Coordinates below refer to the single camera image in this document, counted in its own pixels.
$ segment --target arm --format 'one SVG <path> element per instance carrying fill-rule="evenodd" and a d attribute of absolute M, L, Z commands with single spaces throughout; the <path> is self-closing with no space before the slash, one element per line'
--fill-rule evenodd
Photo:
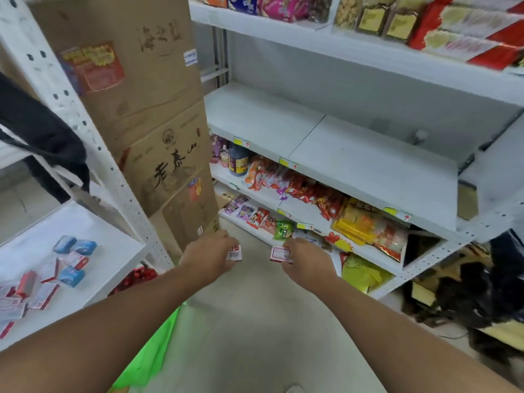
<path fill-rule="evenodd" d="M 107 393 L 162 323 L 187 298 L 232 268 L 238 245 L 225 231 L 189 244 L 180 266 L 78 311 L 0 352 L 2 390 Z"/>
<path fill-rule="evenodd" d="M 337 277 L 331 258 L 302 239 L 285 243 L 286 274 L 333 312 L 389 393 L 517 393 L 520 390 Z"/>

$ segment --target hand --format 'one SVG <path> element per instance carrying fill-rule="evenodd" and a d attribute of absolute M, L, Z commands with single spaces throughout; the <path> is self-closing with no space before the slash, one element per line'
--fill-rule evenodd
<path fill-rule="evenodd" d="M 316 295 L 337 278 L 331 257 L 318 245 L 303 238 L 288 238 L 284 246 L 290 249 L 293 263 L 282 262 L 282 269 L 302 288 Z"/>
<path fill-rule="evenodd" d="M 235 261 L 226 260 L 226 257 L 227 252 L 235 245 L 239 245 L 239 241 L 229 237 L 225 230 L 202 236 L 186 247 L 180 258 L 180 266 L 191 270 L 205 287 L 231 270 Z"/>

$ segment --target bright green bag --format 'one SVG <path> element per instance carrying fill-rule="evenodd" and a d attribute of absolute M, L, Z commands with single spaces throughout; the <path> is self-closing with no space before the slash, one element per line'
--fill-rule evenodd
<path fill-rule="evenodd" d="M 121 376 L 113 384 L 114 389 L 126 386 L 145 386 L 162 369 L 169 339 L 177 321 L 178 309 L 160 326 L 151 339 L 138 352 Z"/>

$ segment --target green snack bag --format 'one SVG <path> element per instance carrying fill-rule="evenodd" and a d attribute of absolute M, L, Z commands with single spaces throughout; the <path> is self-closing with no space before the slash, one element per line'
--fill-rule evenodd
<path fill-rule="evenodd" d="M 275 229 L 275 240 L 285 240 L 290 238 L 293 234 L 293 224 L 292 222 L 286 221 L 277 221 L 277 228 Z"/>

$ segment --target blue soap bar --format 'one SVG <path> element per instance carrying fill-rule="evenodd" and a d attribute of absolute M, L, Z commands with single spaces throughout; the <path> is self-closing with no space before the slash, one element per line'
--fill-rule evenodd
<path fill-rule="evenodd" d="M 64 284 L 68 284 L 71 287 L 75 287 L 85 276 L 85 271 L 76 270 L 71 266 L 63 269 L 58 275 L 58 279 Z"/>
<path fill-rule="evenodd" d="M 62 236 L 53 247 L 53 251 L 57 254 L 68 254 L 71 252 L 71 247 L 76 243 L 76 238 L 71 236 Z"/>
<path fill-rule="evenodd" d="M 234 11 L 249 13 L 250 15 L 260 15 L 257 11 L 258 0 L 227 0 L 227 7 Z"/>
<path fill-rule="evenodd" d="M 89 256 L 95 251 L 96 242 L 89 240 L 78 240 L 75 245 L 71 247 L 71 251 L 75 251 L 80 255 Z"/>

